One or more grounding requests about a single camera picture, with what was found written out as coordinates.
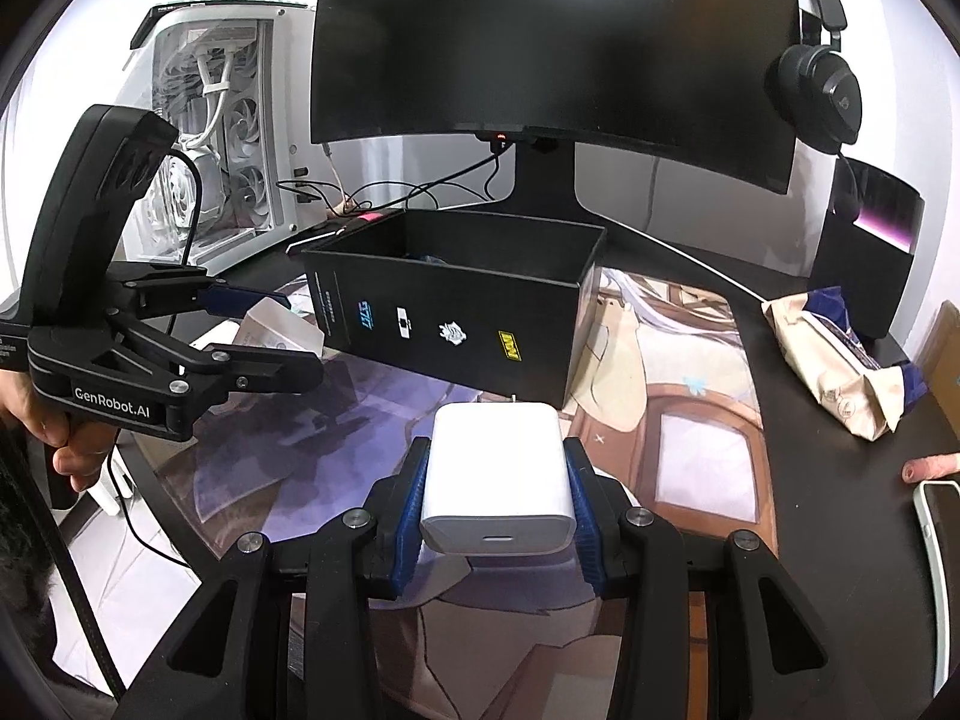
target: open box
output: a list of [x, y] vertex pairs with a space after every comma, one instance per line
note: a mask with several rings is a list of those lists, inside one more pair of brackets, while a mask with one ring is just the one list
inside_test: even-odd
[[326, 345], [562, 408], [596, 313], [601, 227], [411, 210], [307, 247]]

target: metal screw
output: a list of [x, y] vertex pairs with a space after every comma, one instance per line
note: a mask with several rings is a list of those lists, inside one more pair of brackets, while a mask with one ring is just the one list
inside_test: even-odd
[[344, 525], [347, 528], [354, 528], [354, 530], [370, 525], [372, 521], [373, 515], [366, 509], [351, 509], [344, 514]]
[[240, 536], [240, 538], [237, 539], [237, 549], [239, 549], [245, 555], [250, 555], [251, 552], [256, 552], [262, 546], [263, 533], [256, 533], [256, 531], [244, 533], [243, 536]]
[[654, 512], [642, 506], [635, 506], [632, 509], [627, 509], [627, 522], [637, 526], [637, 528], [646, 528], [647, 525], [654, 524]]
[[744, 552], [760, 549], [760, 536], [753, 531], [737, 531], [733, 534], [733, 543]]

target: black desk surface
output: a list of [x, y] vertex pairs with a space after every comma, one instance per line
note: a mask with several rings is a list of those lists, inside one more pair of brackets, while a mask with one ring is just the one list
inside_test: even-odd
[[[285, 247], [268, 250], [224, 276], [237, 285], [276, 289], [302, 274]], [[805, 290], [803, 279], [690, 251], [765, 298]], [[916, 720], [931, 697], [935, 618], [913, 490], [901, 482], [899, 471], [910, 458], [957, 451], [957, 439], [937, 403], [926, 396], [896, 435], [874, 443], [853, 437], [786, 365], [755, 300], [624, 228], [611, 230], [604, 264], [728, 298], [760, 399], [781, 561], [859, 669], [881, 716]], [[198, 338], [216, 323], [205, 314], [186, 314], [176, 334]], [[902, 359], [889, 338], [874, 351], [886, 365]], [[160, 524], [203, 576], [212, 555], [185, 525], [146, 461], [136, 451], [128, 455], [134, 480]]]

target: black speaker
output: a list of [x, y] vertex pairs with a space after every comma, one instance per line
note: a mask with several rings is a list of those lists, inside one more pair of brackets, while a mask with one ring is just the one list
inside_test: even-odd
[[890, 332], [923, 220], [923, 199], [879, 167], [841, 156], [809, 288], [839, 286], [861, 338]]

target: blue logo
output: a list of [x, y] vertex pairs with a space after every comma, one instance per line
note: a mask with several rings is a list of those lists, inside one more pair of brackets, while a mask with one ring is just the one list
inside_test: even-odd
[[368, 330], [373, 330], [373, 309], [371, 309], [370, 303], [361, 300], [358, 305], [360, 308], [360, 324]]

